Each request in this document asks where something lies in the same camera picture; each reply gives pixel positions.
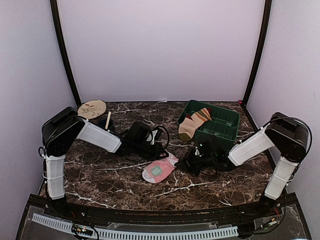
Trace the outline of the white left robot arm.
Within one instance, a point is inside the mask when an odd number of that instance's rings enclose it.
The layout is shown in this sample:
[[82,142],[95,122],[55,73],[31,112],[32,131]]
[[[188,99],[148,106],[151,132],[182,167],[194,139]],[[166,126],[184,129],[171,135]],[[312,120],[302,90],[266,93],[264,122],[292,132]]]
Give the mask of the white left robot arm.
[[62,198],[64,189],[64,161],[75,140],[81,140],[116,155],[140,155],[145,159],[167,158],[166,145],[158,140],[167,129],[161,125],[150,128],[140,121],[121,133],[104,129],[77,114],[73,107],[66,107],[41,128],[42,146],[39,155],[45,161],[43,178],[51,203],[51,210],[60,218],[67,218],[70,206]]

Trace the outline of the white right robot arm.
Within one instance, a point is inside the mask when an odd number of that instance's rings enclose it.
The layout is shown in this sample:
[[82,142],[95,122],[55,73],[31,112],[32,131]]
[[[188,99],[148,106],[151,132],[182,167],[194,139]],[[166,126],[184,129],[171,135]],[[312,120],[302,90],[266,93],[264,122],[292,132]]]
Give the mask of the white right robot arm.
[[175,166],[194,175],[198,175],[205,168],[230,172],[255,156],[275,149],[279,153],[279,159],[261,196],[263,200],[255,205],[255,213],[260,217],[266,217],[274,210],[274,201],[293,180],[302,161],[311,150],[312,142],[312,131],[307,123],[299,118],[276,112],[255,133],[238,141],[231,148],[223,149],[217,138],[212,136],[200,141]]

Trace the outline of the pink patterned sock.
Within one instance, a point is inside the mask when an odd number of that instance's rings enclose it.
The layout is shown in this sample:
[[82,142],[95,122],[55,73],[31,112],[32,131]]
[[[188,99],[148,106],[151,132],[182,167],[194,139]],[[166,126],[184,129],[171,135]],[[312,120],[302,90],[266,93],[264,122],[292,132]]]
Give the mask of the pink patterned sock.
[[158,184],[166,179],[176,168],[179,161],[172,153],[168,157],[153,161],[142,172],[142,178],[151,184]]

